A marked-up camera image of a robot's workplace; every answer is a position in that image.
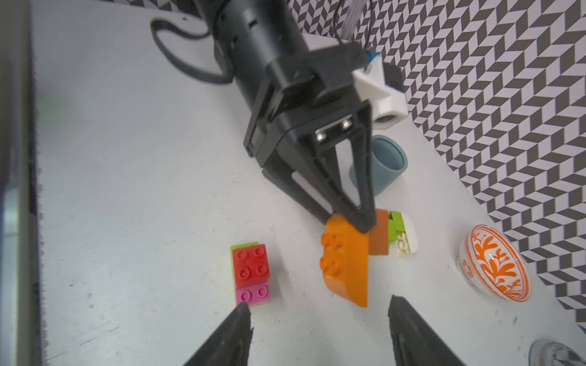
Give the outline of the red square lego brick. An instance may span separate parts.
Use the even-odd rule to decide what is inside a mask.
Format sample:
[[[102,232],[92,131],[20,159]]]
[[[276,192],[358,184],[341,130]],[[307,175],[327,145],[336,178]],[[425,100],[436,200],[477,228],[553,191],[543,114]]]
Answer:
[[[264,244],[232,250],[233,276],[236,288],[267,282],[271,272]]]

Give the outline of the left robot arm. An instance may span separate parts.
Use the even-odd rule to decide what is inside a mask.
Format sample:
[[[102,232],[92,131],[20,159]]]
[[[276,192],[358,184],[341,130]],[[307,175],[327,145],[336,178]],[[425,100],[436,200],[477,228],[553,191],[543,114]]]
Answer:
[[[353,79],[367,64],[363,48],[349,43],[309,50],[284,1],[197,1],[195,7],[213,38],[221,72],[200,70],[167,49],[165,58],[199,81],[236,83],[251,110],[244,148],[263,175],[319,221],[335,213],[369,232],[376,223],[372,111]]]

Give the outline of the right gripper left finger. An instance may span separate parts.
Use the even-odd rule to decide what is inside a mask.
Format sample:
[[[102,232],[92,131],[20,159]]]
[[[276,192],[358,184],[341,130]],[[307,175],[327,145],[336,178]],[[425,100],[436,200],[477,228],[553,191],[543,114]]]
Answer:
[[[185,366],[247,366],[252,338],[250,307],[239,303]]]

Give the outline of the orange long lego brick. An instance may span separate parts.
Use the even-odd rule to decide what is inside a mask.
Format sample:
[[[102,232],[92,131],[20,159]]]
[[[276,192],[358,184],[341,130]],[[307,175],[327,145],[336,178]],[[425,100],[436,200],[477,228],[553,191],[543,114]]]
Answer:
[[[321,245],[324,254],[320,258],[320,269],[327,288],[367,308],[369,237],[335,214],[326,223]]]

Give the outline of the brown square lego brick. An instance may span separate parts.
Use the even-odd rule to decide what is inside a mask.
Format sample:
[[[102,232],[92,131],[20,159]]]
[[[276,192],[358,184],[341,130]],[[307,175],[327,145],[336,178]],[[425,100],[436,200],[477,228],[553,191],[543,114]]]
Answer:
[[[369,231],[369,255],[387,256],[389,254],[389,212],[376,209],[376,224]]]

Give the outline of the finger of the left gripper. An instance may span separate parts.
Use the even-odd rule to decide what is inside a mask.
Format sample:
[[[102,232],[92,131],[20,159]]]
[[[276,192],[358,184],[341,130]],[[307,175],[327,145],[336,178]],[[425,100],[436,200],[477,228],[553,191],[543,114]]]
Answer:
[[[276,145],[281,159],[274,166],[290,166],[330,203],[360,233],[376,224],[371,178],[371,108],[360,102],[353,106],[327,105],[311,110],[296,108],[280,114],[277,127],[286,127]],[[352,146],[360,204],[344,193],[337,170],[336,146],[348,140]]]
[[[290,166],[266,166],[262,174],[271,183],[276,185],[290,198],[300,204],[306,211],[312,214],[322,224],[326,224],[332,216],[311,195],[300,186],[293,178],[295,171]]]

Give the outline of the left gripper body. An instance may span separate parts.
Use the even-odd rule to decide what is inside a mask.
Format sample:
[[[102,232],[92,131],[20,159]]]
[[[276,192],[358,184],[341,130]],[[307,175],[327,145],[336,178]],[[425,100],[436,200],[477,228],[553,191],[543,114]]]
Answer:
[[[244,146],[265,165],[288,130],[276,118],[296,108],[361,101],[353,71],[366,66],[356,42],[310,51],[289,13],[217,13],[216,58],[232,71],[252,115]]]

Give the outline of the lime square lego brick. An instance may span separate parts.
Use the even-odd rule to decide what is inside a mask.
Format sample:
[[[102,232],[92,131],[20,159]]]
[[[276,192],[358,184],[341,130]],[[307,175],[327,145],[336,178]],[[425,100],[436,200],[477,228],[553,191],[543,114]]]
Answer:
[[[406,233],[402,213],[397,211],[389,212],[389,243],[393,244]]]

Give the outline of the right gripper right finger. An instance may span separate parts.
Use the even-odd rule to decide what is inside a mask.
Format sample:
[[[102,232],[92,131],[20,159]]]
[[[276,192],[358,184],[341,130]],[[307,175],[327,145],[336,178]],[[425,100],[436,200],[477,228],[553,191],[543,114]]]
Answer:
[[[396,365],[464,365],[404,297],[392,296],[388,316]]]

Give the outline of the white long lego brick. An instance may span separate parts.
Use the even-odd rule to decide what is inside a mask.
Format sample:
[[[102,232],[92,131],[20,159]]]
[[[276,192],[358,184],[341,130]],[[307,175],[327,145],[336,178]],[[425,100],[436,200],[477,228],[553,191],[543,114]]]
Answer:
[[[416,253],[419,244],[412,219],[404,213],[402,213],[402,216],[406,233],[400,237],[400,240],[395,242],[395,249],[399,259]]]

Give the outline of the pink square lego brick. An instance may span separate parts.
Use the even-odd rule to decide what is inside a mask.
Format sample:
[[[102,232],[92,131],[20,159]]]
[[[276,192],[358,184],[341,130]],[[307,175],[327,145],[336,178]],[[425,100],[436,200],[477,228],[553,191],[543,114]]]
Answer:
[[[265,303],[271,299],[269,283],[259,282],[254,285],[237,288],[235,296],[236,304],[248,303],[250,306],[254,306]]]

